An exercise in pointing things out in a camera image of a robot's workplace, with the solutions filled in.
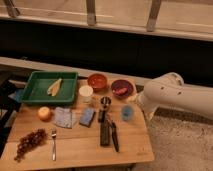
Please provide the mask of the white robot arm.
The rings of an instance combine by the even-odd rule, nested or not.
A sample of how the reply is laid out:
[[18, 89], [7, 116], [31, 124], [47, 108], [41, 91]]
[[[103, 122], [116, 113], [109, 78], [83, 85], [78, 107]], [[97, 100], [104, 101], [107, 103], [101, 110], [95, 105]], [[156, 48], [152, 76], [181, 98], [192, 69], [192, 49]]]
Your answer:
[[141, 92], [127, 101], [137, 104], [149, 119], [158, 107], [174, 106], [213, 120], [213, 88], [186, 86], [175, 72], [149, 80]]

